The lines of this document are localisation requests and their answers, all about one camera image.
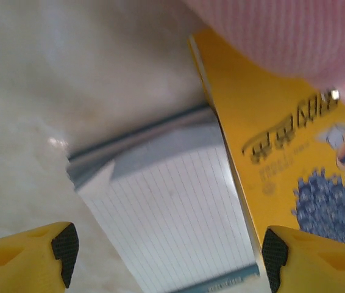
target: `ruled notepad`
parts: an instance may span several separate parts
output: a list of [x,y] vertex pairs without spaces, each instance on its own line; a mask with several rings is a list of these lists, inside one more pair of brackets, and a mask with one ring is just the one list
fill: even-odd
[[110,182],[109,168],[79,194],[144,292],[178,291],[255,264],[224,145]]

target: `pink cloth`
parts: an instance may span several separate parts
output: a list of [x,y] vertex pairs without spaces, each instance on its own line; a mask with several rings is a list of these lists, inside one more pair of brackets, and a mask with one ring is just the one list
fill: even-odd
[[345,0],[184,0],[263,68],[336,87],[345,102]]

